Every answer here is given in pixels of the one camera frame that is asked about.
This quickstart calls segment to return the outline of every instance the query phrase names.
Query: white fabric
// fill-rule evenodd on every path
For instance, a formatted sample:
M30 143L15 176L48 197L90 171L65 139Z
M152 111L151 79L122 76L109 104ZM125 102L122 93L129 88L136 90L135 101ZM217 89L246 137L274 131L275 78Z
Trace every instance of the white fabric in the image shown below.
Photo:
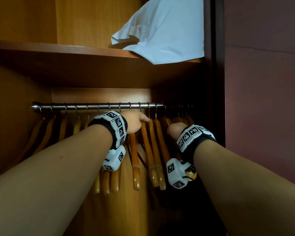
M153 64L204 56L203 0L150 0L111 37L112 44L140 41L131 50Z

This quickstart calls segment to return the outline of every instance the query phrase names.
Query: forearm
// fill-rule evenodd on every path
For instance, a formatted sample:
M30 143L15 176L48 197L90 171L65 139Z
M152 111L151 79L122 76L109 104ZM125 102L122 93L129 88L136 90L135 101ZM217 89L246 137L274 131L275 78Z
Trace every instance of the forearm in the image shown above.
M207 140L194 165L230 235L295 235L295 185Z
M71 136L0 176L0 235L62 235L112 145L102 125Z

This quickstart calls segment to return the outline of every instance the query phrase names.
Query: clothes rail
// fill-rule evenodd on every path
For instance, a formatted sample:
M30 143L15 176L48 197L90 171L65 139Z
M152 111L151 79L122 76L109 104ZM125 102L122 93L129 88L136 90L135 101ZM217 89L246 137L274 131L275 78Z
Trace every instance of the clothes rail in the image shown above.
M164 103L34 103L35 110L140 109L168 107Z

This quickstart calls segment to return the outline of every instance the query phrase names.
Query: wristband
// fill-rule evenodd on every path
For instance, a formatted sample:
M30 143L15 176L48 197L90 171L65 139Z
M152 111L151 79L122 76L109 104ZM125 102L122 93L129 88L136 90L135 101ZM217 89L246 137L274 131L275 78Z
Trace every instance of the wristband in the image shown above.
M88 126L100 124L106 127L112 137L113 144L110 149L117 149L126 139L128 123L126 119L118 112L108 111L96 116Z
M178 138L177 145L181 151L181 158L184 162L189 162L193 165L193 155L198 145L206 140L216 142L214 135L198 125L186 127Z

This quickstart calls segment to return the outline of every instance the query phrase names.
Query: finger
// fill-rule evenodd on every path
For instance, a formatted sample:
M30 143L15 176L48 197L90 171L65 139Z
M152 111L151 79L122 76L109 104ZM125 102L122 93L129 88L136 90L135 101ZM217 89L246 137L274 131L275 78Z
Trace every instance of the finger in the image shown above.
M149 122L150 119L144 114L140 112L139 119L145 122Z

